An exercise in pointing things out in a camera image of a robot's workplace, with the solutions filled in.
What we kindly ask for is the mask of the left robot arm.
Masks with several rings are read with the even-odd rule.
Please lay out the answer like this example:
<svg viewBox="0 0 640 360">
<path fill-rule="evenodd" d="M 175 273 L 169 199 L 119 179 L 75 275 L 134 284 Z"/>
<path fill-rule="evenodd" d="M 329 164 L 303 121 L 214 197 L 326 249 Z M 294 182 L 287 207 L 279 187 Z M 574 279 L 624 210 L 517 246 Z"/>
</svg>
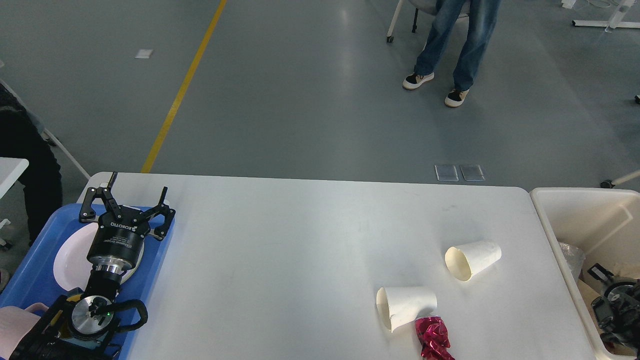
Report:
<svg viewBox="0 0 640 360">
<path fill-rule="evenodd" d="M 176 211 L 119 204 L 117 174 L 53 214 L 1 294 L 3 360 L 124 360 Z"/>
</svg>

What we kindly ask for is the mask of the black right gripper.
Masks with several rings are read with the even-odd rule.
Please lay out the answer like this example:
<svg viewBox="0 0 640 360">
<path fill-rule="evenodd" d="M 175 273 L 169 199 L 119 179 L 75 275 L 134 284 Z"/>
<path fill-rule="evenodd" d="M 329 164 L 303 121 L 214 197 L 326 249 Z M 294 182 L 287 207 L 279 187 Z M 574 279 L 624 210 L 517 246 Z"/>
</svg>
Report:
<svg viewBox="0 0 640 360">
<path fill-rule="evenodd" d="M 587 273 L 601 287 L 608 287 L 614 280 L 614 274 L 599 263 L 592 265 Z M 625 346 L 633 351 L 640 350 L 639 282 L 622 285 L 610 291 L 608 296 L 596 297 L 590 306 L 603 331 L 599 335 L 603 343 Z"/>
</svg>

